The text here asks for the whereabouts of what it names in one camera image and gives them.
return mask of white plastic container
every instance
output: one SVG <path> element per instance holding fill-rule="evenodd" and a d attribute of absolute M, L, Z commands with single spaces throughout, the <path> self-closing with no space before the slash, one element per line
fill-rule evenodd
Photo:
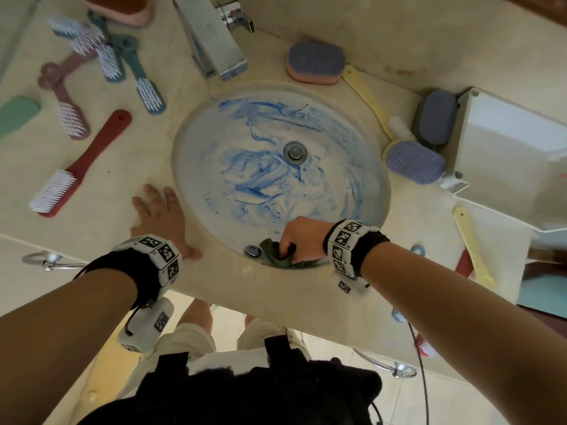
<path fill-rule="evenodd" d="M 455 198 L 541 232 L 567 229 L 567 126 L 478 88 L 458 100 L 442 150 Z"/>

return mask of black harness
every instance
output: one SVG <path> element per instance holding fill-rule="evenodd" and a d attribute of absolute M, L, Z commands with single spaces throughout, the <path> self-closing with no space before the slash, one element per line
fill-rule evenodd
<path fill-rule="evenodd" d="M 265 340 L 269 368 L 235 376 L 230 368 L 189 376 L 188 353 L 162 355 L 136 395 L 115 400 L 79 425 L 107 423 L 370 425 L 368 408 L 382 389 L 378 373 L 307 361 L 287 336 Z"/>

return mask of oval sink basin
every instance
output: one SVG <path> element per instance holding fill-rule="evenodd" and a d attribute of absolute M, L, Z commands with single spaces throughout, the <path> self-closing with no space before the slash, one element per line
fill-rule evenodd
<path fill-rule="evenodd" d="M 301 88 L 241 89 L 203 103 L 177 132 L 171 162 L 199 221 L 238 253 L 279 241 L 297 216 L 380 227 L 390 206 L 374 138 Z"/>

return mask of red brush with white bristles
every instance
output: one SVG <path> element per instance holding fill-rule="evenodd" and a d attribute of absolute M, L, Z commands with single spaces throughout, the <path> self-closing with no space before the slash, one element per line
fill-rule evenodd
<path fill-rule="evenodd" d="M 67 170 L 58 170 L 30 203 L 41 216 L 52 218 L 82 183 L 85 174 L 107 146 L 126 129 L 132 116 L 126 110 L 114 111 L 87 150 Z"/>

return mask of faucet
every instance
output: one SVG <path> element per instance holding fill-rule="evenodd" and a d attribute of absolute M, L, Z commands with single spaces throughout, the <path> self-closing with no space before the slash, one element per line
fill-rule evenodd
<path fill-rule="evenodd" d="M 230 35 L 243 26 L 254 32 L 252 20 L 237 0 L 214 6 L 209 0 L 173 0 L 193 52 L 193 60 L 208 79 L 218 73 L 223 81 L 248 70 L 248 61 Z"/>

